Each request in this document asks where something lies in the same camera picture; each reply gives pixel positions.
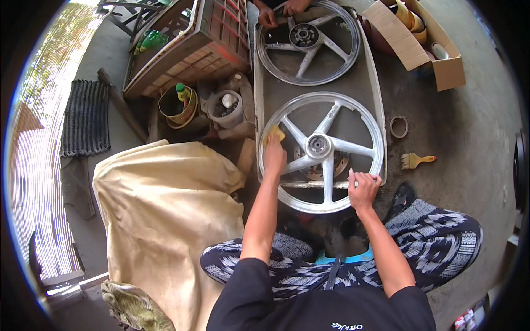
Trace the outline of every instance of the sandal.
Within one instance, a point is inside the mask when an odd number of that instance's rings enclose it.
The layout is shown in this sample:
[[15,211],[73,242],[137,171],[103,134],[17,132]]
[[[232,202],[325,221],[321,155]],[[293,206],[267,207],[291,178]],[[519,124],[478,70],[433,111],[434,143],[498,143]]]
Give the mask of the sandal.
[[385,223],[397,216],[403,210],[408,208],[416,200],[416,189],[411,182],[401,183],[396,190],[392,205],[385,217]]

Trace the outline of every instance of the black t-shirt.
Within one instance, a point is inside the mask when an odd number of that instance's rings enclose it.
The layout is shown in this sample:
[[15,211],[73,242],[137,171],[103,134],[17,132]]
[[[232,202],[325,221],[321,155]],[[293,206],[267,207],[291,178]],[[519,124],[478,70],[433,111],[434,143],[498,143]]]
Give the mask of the black t-shirt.
[[276,8],[277,6],[281,5],[285,1],[287,0],[261,0],[261,2],[269,6],[269,8],[271,9]]
[[274,309],[267,265],[240,260],[211,311],[217,330],[436,330],[427,296],[406,287],[390,299],[378,288],[357,285],[310,291]]

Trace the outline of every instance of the doormat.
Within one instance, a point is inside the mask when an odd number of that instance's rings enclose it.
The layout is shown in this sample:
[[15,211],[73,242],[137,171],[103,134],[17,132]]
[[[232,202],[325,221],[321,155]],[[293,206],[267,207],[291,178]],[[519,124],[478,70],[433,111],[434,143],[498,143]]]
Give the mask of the doormat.
[[110,148],[109,86],[74,80],[65,109],[61,156],[92,156]]

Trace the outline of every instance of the sponge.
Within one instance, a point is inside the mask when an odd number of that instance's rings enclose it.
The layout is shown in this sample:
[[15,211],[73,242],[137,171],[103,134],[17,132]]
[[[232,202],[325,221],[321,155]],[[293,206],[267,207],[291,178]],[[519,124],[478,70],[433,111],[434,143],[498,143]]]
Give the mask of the sponge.
[[263,146],[265,147],[267,146],[267,138],[269,137],[269,135],[277,135],[280,138],[280,141],[285,139],[285,133],[278,127],[277,124],[274,124],[263,139]]

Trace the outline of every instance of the cloth cover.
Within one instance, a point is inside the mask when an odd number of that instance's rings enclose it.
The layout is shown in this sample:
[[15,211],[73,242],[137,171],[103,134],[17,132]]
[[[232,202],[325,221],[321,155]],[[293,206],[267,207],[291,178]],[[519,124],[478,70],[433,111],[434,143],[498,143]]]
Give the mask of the cloth cover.
[[160,140],[98,163],[92,185],[110,280],[144,290],[176,330],[204,330],[223,286],[200,255],[243,235],[243,205],[229,194],[244,175],[200,142]]

